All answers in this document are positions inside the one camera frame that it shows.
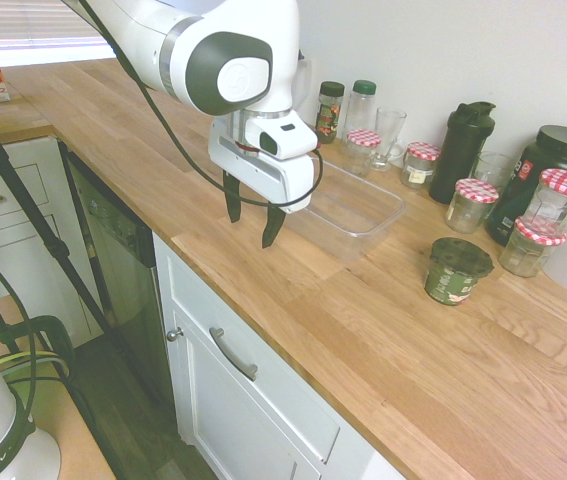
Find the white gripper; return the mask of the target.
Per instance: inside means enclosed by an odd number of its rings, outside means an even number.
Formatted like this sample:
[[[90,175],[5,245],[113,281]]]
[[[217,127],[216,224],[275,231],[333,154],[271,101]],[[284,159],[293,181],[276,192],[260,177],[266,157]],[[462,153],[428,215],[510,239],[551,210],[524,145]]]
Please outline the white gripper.
[[[222,186],[232,223],[241,218],[240,183],[271,202],[267,206],[267,222],[261,240],[265,249],[274,243],[286,213],[297,212],[309,205],[315,179],[314,161],[308,153],[280,160],[264,151],[248,152],[230,137],[228,126],[229,116],[213,119],[209,155],[212,162],[224,170]]]

